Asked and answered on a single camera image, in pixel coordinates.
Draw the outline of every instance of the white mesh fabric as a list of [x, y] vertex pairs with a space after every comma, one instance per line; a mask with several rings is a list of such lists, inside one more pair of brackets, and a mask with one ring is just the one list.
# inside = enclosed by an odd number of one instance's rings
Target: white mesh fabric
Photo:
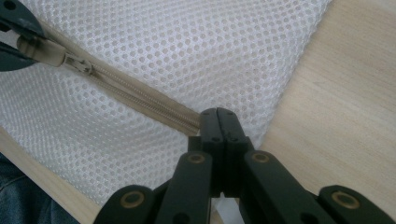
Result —
[[[255, 147], [330, 0], [23, 0], [90, 54], [200, 112], [233, 110]], [[0, 124], [41, 163], [103, 204], [128, 184], [155, 187], [187, 137], [37, 64], [0, 74]]]

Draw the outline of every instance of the zipper slider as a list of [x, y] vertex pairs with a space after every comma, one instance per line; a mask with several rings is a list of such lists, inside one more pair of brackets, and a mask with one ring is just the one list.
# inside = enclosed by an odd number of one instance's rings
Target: zipper slider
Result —
[[35, 36], [27, 39], [20, 36], [17, 41], [18, 50], [27, 57], [40, 63], [54, 67], [65, 65], [85, 75], [92, 73], [92, 65], [88, 60], [67, 52], [67, 49], [51, 40]]

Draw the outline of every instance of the zipper tape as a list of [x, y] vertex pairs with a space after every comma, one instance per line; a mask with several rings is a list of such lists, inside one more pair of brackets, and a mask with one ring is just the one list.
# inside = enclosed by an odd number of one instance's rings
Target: zipper tape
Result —
[[49, 40], [36, 39], [32, 43], [19, 40], [20, 51], [39, 62], [52, 66], [66, 64], [77, 69], [118, 101], [188, 136], [199, 132], [199, 113], [98, 60], [45, 22], [39, 22]]

